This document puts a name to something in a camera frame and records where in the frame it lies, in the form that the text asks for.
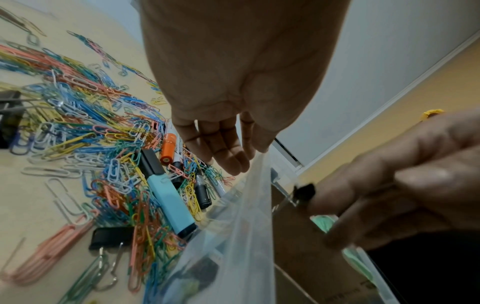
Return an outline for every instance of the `plastic bag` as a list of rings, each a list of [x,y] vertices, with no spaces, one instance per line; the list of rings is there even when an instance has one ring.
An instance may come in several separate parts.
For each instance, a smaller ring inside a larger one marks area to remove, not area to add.
[[[246,178],[206,214],[160,287],[157,303],[274,304],[271,165],[258,155]]]

